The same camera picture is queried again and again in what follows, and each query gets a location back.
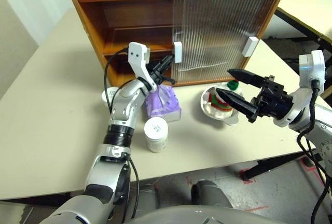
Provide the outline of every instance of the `purple tissue box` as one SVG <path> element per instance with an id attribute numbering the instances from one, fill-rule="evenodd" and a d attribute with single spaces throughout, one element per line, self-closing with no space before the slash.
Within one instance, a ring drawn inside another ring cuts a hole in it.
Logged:
<path id="1" fill-rule="evenodd" d="M 161 117 L 167 122 L 180 120 L 181 107 L 172 87 L 159 85 L 145 101 L 149 118 Z"/>

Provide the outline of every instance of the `black cable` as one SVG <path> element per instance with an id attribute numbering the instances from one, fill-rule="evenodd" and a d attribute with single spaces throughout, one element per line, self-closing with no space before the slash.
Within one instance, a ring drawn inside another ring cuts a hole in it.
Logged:
<path id="1" fill-rule="evenodd" d="M 310 111 L 310 124 L 309 126 L 303 130 L 302 132 L 300 132 L 300 134 L 297 136 L 296 141 L 297 144 L 300 146 L 300 148 L 302 149 L 302 151 L 307 155 L 307 157 L 309 157 L 312 161 L 315 161 L 315 157 L 312 157 L 307 150 L 304 148 L 304 146 L 301 143 L 301 139 L 304 135 L 308 134 L 309 132 L 311 132 L 311 130 L 314 128 L 315 126 L 315 102 L 316 99 L 318 97 L 318 92 L 319 92 L 319 88 L 313 88 L 313 92 L 312 92 L 312 96 L 311 96 L 311 100 L 309 103 L 309 111 Z M 321 171 L 326 174 L 324 168 L 317 162 L 315 165 L 318 166 L 319 169 L 321 169 Z"/>
<path id="2" fill-rule="evenodd" d="M 313 154 L 313 151 L 312 151 L 312 148 L 311 148 L 311 145 L 310 145 L 309 140 L 308 140 L 307 138 L 306 138 L 306 140 L 307 140 L 307 145 L 308 145 L 308 148 L 309 148 L 310 155 L 314 158 L 314 160 L 313 160 L 312 162 L 315 164 L 316 169 L 317 169 L 317 172 L 318 172 L 318 174 L 319 174 L 319 176 L 320 176 L 320 179 L 321 179 L 323 185 L 325 186 L 324 178 L 323 178 L 323 176 L 322 176 L 322 173 L 321 173 L 320 168 L 318 167 L 318 161 L 317 161 L 317 159 L 315 158 L 315 155 Z"/>
<path id="3" fill-rule="evenodd" d="M 109 67 L 110 63 L 112 62 L 113 58 L 116 57 L 118 54 L 123 53 L 123 52 L 128 52 L 128 47 L 123 48 L 123 49 L 117 51 L 115 54 L 113 54 L 108 59 L 106 65 L 105 65 L 105 70 L 104 70 L 104 90 L 105 90 L 105 96 L 106 96 L 106 101 L 107 101 L 107 105 L 108 105 L 109 114 L 112 114 L 112 107 L 111 107 L 111 104 L 109 102 L 108 93 L 107 93 L 107 70 L 108 70 L 108 67 Z"/>
<path id="4" fill-rule="evenodd" d="M 296 138 L 296 141 L 297 141 L 298 145 L 301 147 L 302 151 L 315 163 L 317 170 L 319 171 L 319 169 L 321 169 L 326 176 L 324 190 L 323 190 L 321 196 L 319 197 L 319 199 L 312 211 L 312 215 L 311 215 L 311 224 L 315 224 L 315 217 L 316 217 L 317 211 L 318 211 L 319 207 L 321 206 L 326 194 L 328 193 L 328 188 L 330 187 L 330 184 L 331 184 L 331 178 L 326 174 L 326 171 L 315 159 L 309 141 L 307 141 L 307 144 L 308 144 L 308 148 L 309 148 L 309 151 L 311 154 L 309 154 L 306 151 L 306 149 L 303 147 L 303 145 L 301 143 L 302 137 L 304 135 L 308 134 L 309 132 L 311 132 L 315 127 L 315 102 L 316 102 L 316 99 L 317 99 L 319 91 L 320 91 L 319 80 L 311 81 L 311 88 L 312 88 L 312 96 L 311 96 L 311 100 L 309 103 L 310 124 L 306 129 L 304 129 L 302 132 L 300 132 L 300 134 Z"/>
<path id="5" fill-rule="evenodd" d="M 135 164 L 134 164 L 133 160 L 131 160 L 131 158 L 129 158 L 129 162 L 130 162 L 131 166 L 133 167 L 133 170 L 134 170 L 134 173 L 135 173 L 136 187 L 137 187 L 134 210 L 133 210 L 133 214 L 131 215 L 131 218 L 133 219 L 135 217 L 135 215 L 136 215 L 137 206 L 139 204 L 139 198 L 140 198 L 140 181 L 139 181 L 139 175 L 137 173 Z"/>
<path id="6" fill-rule="evenodd" d="M 123 216 L 122 216 L 122 221 L 121 224 L 125 222 L 126 220 L 126 215 L 127 215 L 127 211 L 128 211 L 128 206 L 129 206 L 129 194 L 130 194 L 130 181 L 128 183 L 128 194 L 127 194 L 127 198 L 126 198 L 126 202 L 124 204 L 124 210 L 123 210 Z"/>
<path id="7" fill-rule="evenodd" d="M 328 193 L 328 187 L 330 186 L 330 184 L 332 184 L 332 179 L 331 179 L 331 177 L 326 175 L 326 184 L 325 184 L 324 190 L 323 190 L 321 196 L 318 198 L 318 201 L 312 211 L 311 224 L 315 224 L 315 218 L 316 218 L 317 211 L 318 211 L 319 207 L 321 206 L 325 196 Z"/>

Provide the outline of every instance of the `red tape marking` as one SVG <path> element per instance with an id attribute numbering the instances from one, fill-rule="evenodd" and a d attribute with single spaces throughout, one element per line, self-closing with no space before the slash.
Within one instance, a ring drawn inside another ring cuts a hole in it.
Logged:
<path id="1" fill-rule="evenodd" d="M 190 179 L 189 179 L 188 176 L 186 176 L 186 184 L 187 184 L 188 186 L 190 186 Z"/>
<path id="2" fill-rule="evenodd" d="M 305 163 L 303 162 L 303 159 L 300 159 L 300 163 L 303 165 L 303 167 L 306 169 L 306 171 L 314 171 L 314 170 L 316 170 L 315 166 L 313 166 L 313 167 L 306 166 Z"/>
<path id="3" fill-rule="evenodd" d="M 314 174 L 315 174 L 315 176 L 317 177 L 318 181 L 320 181 L 320 182 L 321 182 L 321 184 L 324 186 L 324 183 L 322 182 L 322 180 L 321 180 L 321 178 L 320 178 L 320 176 L 319 176 L 318 172 L 317 172 L 317 171 L 313 171 L 313 173 L 314 173 Z"/>
<path id="4" fill-rule="evenodd" d="M 264 208 L 269 208 L 270 206 L 262 206 L 262 207 L 256 207 L 256 208 L 250 208 L 250 209 L 246 209 L 246 212 L 253 212 L 256 210 L 260 210 L 260 209 L 264 209 Z"/>
<path id="5" fill-rule="evenodd" d="M 240 173 L 240 177 L 241 177 L 243 183 L 244 183 L 244 184 L 252 184 L 252 183 L 257 182 L 255 178 L 252 179 L 252 180 L 248 180 L 248 181 L 246 181 L 246 180 L 243 179 L 243 172 L 245 172 L 245 171 L 247 171 L 247 170 L 250 170 L 250 168 L 243 169 L 243 170 L 241 170 L 241 171 L 239 172 L 239 173 Z"/>

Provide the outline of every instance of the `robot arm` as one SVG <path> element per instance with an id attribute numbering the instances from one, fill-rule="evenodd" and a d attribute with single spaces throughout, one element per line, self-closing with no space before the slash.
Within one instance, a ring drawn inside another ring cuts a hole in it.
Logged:
<path id="1" fill-rule="evenodd" d="M 280 126 L 289 126 L 294 131 L 302 132 L 310 124 L 309 103 L 313 85 L 319 84 L 319 94 L 324 88 L 324 57 L 322 51 L 300 56 L 300 88 L 291 94 L 284 86 L 274 82 L 274 76 L 261 77 L 242 69 L 230 69 L 228 72 L 236 79 L 251 84 L 261 91 L 251 102 L 231 91 L 217 89 L 218 95 L 233 108 L 246 115 L 252 123 L 257 116 L 273 117 L 273 122 Z M 326 166 L 326 173 L 332 177 L 332 111 L 323 106 L 315 106 L 315 125 L 305 134 L 318 149 Z"/>
<path id="2" fill-rule="evenodd" d="M 98 147 L 84 193 L 69 199 L 41 224 L 106 224 L 114 205 L 127 197 L 128 160 L 137 112 L 149 93 L 163 82 L 162 74 L 174 60 L 173 55 L 166 56 L 149 73 L 146 69 L 149 50 L 139 43 L 129 44 L 128 57 L 136 79 L 114 95 L 107 134 Z"/>

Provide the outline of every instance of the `wooden cabinet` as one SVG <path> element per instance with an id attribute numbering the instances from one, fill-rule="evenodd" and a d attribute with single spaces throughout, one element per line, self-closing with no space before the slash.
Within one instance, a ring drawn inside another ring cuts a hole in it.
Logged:
<path id="1" fill-rule="evenodd" d="M 248 61 L 242 50 L 249 36 L 261 38 L 279 0 L 73 0 L 104 68 L 116 51 L 136 41 L 160 60 L 183 44 L 182 63 L 168 76 L 177 86 L 229 80 L 227 69 Z M 108 79 L 120 86 L 134 75 L 125 55 L 116 57 Z"/>

